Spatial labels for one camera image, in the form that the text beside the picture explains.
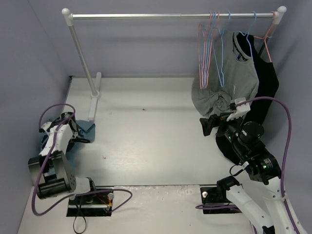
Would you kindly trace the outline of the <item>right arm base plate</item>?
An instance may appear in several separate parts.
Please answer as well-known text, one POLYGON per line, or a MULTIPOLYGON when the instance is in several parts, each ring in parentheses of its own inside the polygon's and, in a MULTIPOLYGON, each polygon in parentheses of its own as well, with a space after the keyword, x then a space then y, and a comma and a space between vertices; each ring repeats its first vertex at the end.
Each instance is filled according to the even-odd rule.
POLYGON ((218 194, 216 186, 200 187, 201 206, 204 215, 239 214, 241 211, 228 199, 218 194))

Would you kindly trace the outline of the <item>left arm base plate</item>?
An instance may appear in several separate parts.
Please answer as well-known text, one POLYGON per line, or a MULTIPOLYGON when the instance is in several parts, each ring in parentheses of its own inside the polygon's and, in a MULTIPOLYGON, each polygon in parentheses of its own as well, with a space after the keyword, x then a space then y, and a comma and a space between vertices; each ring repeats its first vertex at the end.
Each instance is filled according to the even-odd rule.
POLYGON ((67 217, 105 217, 112 215, 114 192, 101 192, 70 199, 67 217))

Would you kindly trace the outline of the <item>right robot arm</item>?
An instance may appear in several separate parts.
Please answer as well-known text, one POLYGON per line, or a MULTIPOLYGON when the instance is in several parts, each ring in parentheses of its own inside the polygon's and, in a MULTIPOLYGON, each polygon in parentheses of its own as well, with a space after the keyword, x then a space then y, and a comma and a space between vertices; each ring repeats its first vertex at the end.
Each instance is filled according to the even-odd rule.
POLYGON ((242 118, 227 120, 229 114, 200 118, 204 136, 217 128, 219 148, 232 153, 231 161, 240 171, 217 181, 216 186, 202 191, 202 204, 197 209, 208 211, 239 211, 250 221, 257 234, 305 234, 294 209, 281 186, 282 170, 276 158, 260 140, 261 124, 242 118), (266 206, 263 210, 244 190, 236 177, 246 172, 253 189, 266 206))

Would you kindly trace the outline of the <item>blue t shirt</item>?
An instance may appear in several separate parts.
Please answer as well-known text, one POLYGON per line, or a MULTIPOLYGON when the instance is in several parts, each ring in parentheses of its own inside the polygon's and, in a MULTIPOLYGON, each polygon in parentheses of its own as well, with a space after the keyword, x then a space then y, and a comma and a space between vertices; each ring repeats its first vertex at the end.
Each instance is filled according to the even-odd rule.
MULTIPOLYGON (((94 142, 96 136, 96 125, 92 122, 88 122, 85 120, 77 120, 77 128, 78 128, 78 137, 88 140, 90 143, 94 142)), ((46 133, 43 134, 43 138, 41 140, 40 151, 43 150, 45 144, 48 140, 48 135, 46 133)), ((67 147, 66 158, 68 159, 73 171, 75 170, 75 156, 78 154, 78 151, 83 148, 83 142, 73 142, 70 143, 67 147)))

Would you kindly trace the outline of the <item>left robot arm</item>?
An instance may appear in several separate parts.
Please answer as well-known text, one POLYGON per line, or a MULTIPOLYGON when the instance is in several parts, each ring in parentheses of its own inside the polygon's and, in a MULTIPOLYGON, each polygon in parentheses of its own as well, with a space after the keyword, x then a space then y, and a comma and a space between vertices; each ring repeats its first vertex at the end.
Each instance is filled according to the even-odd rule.
POLYGON ((91 178, 79 178, 74 172, 74 155, 82 144, 95 138, 95 125, 87 121, 76 121, 73 112, 64 112, 53 121, 45 123, 39 130, 43 134, 38 156, 28 160, 33 182, 47 156, 48 161, 40 176, 37 196, 45 199, 63 193, 80 194, 85 204, 93 204, 98 197, 91 178))

